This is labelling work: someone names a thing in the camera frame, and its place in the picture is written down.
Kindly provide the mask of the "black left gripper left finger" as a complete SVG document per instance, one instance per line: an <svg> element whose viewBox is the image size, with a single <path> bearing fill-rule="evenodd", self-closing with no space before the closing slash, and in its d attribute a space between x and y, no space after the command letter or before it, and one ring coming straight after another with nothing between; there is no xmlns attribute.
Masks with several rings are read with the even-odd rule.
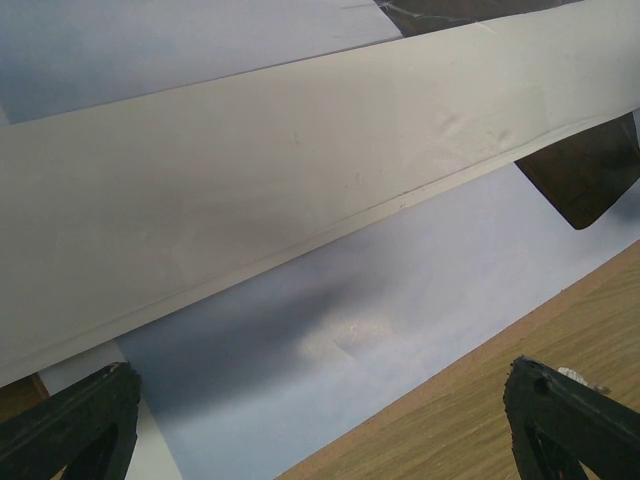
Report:
<svg viewBox="0 0 640 480"><path fill-rule="evenodd" d="M125 478L140 398L140 375L116 362L3 422L1 477Z"/></svg>

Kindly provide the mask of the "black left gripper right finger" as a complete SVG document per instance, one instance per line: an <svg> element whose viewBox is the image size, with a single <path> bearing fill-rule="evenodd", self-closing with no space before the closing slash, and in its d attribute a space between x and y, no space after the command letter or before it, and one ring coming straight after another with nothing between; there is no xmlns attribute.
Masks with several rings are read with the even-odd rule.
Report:
<svg viewBox="0 0 640 480"><path fill-rule="evenodd" d="M503 402L522 479L639 477L638 412L525 356Z"/></svg>

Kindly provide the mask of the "hot air balloon photo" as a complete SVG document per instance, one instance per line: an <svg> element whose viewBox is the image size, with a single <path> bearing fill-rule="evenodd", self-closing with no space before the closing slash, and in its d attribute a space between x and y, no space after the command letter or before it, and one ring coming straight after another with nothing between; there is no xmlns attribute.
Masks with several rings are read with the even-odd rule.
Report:
<svg viewBox="0 0 640 480"><path fill-rule="evenodd" d="M576 2L5 1L1 130ZM634 142L618 118L520 159ZM133 479L273 478L638 239L637 184L576 228L520 159L27 376L132 363Z"/></svg>

